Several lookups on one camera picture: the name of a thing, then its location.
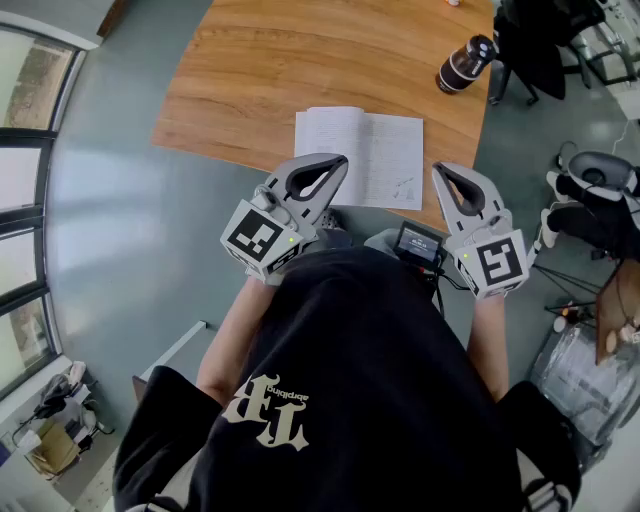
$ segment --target notebook page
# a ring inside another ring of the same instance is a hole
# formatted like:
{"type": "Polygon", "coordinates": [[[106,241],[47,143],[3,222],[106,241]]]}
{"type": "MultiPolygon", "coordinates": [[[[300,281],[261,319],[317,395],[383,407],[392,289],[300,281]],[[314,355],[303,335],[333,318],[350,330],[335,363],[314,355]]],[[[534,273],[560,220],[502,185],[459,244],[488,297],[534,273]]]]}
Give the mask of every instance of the notebook page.
{"type": "Polygon", "coordinates": [[[365,114],[364,206],[422,209],[423,120],[365,114]]]}
{"type": "Polygon", "coordinates": [[[296,114],[295,156],[337,153],[349,160],[347,175],[331,204],[363,204],[360,162],[366,150],[360,134],[364,122],[364,111],[356,107],[313,107],[296,114]]]}

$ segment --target chair leg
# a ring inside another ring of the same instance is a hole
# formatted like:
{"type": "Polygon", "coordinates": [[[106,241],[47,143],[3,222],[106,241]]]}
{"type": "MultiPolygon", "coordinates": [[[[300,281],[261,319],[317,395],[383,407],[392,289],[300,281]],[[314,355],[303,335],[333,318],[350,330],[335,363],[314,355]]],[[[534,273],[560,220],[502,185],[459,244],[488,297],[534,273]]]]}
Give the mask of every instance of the chair leg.
{"type": "Polygon", "coordinates": [[[582,77],[582,83],[587,89],[591,89],[591,76],[589,76],[587,61],[579,51],[576,53],[576,57],[578,58],[578,66],[580,66],[580,76],[582,77]]]}
{"type": "Polygon", "coordinates": [[[531,94],[531,98],[529,98],[527,100],[527,105],[531,106],[534,103],[537,103],[538,101],[540,101],[540,97],[538,96],[538,93],[536,92],[536,90],[533,88],[533,86],[529,83],[526,82],[524,80],[522,80],[522,83],[524,84],[524,86],[527,88],[527,90],[529,91],[529,94],[531,94]]]}
{"type": "Polygon", "coordinates": [[[625,39],[618,34],[606,21],[593,27],[596,31],[596,36],[602,41],[608,48],[614,53],[617,53],[622,59],[627,76],[630,78],[637,77],[637,72],[633,66],[633,58],[629,50],[629,45],[625,39]],[[604,30],[606,27],[611,34],[607,34],[604,30]]]}
{"type": "Polygon", "coordinates": [[[504,65],[502,70],[502,78],[500,79],[500,88],[498,89],[498,94],[496,96],[492,96],[489,98],[489,103],[492,105],[497,105],[502,101],[504,97],[504,93],[507,90],[507,84],[509,83],[509,77],[511,76],[511,66],[508,64],[504,65]]]}

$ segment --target wooden table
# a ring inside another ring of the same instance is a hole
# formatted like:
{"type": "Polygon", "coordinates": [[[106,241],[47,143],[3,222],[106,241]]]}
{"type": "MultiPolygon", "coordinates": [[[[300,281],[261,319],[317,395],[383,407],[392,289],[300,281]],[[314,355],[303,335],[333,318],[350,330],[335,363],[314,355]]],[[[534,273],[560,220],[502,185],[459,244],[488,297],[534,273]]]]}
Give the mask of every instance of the wooden table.
{"type": "Polygon", "coordinates": [[[640,263],[624,260],[598,294],[596,306],[596,364],[600,364],[610,355],[607,335],[618,332],[640,310],[640,263]]]}
{"type": "Polygon", "coordinates": [[[293,156],[295,113],[309,107],[422,117],[423,208],[395,211],[446,232],[431,164],[473,165],[489,73],[455,96],[435,75],[480,33],[493,34],[489,0],[215,0],[173,77],[153,143],[273,171],[293,156]]]}

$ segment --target black chair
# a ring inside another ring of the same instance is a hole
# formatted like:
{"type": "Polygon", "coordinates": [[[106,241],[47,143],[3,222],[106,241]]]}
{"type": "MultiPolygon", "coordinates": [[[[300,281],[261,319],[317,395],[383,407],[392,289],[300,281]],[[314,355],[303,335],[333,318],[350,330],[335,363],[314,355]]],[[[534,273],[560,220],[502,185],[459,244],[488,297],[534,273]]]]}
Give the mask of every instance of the black chair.
{"type": "Polygon", "coordinates": [[[531,106],[540,98],[534,86],[557,99],[565,97],[564,70],[560,52],[552,42],[540,37],[532,37],[511,23],[498,10],[495,19],[497,32],[497,60],[504,64],[500,88],[495,96],[489,98],[492,105],[500,103],[504,97],[511,73],[515,73],[529,90],[531,106]]]}
{"type": "Polygon", "coordinates": [[[504,96],[511,71],[532,93],[527,102],[538,101],[532,85],[557,99],[564,99],[564,75],[580,72],[591,87],[587,63],[570,43],[586,28],[605,20],[597,0],[504,0],[498,9],[495,29],[498,34],[498,60],[505,64],[505,75],[492,104],[504,96]],[[562,67],[556,46],[569,47],[578,58],[578,66],[562,67]]]}

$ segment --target black bottle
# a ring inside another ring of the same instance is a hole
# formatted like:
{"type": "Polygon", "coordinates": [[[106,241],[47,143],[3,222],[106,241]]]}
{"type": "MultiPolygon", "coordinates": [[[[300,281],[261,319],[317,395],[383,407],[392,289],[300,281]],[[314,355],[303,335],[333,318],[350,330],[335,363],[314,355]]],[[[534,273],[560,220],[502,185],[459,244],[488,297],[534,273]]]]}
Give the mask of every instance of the black bottle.
{"type": "Polygon", "coordinates": [[[460,92],[477,80],[495,57],[496,49],[491,39],[483,35],[473,36],[440,67],[436,84],[447,94],[460,92]]]}

